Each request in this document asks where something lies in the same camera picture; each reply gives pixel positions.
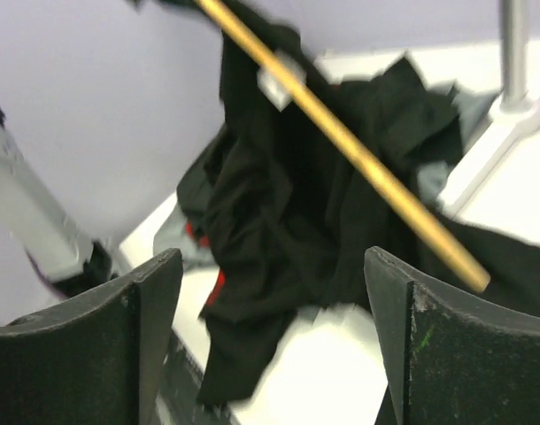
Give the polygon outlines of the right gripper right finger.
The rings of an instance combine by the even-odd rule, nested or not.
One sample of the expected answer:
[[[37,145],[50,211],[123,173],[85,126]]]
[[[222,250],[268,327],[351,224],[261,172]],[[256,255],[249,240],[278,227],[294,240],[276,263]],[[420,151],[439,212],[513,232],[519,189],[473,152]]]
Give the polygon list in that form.
[[[366,251],[366,290],[398,424],[540,424],[540,318]]]

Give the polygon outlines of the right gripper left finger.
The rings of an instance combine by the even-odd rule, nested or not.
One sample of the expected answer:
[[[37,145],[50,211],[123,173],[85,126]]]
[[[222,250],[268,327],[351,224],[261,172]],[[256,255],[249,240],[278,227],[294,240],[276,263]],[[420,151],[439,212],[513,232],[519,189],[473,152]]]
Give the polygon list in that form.
[[[0,327],[0,424],[148,424],[182,278],[166,250]]]

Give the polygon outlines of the yellow plastic hanger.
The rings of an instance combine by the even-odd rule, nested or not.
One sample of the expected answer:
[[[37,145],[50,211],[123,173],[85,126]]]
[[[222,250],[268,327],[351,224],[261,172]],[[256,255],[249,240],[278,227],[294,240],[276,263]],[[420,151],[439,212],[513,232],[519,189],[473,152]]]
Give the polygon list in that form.
[[[482,293],[489,273],[359,139],[220,1],[197,5],[291,94],[298,107],[368,180],[413,232],[471,290]]]

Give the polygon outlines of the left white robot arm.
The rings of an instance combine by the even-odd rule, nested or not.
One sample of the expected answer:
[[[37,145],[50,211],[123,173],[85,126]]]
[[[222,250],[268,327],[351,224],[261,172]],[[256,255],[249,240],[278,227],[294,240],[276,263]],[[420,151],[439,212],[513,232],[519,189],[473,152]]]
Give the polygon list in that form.
[[[0,222],[39,279],[72,298],[118,276],[102,243],[81,231],[24,159],[0,108]]]

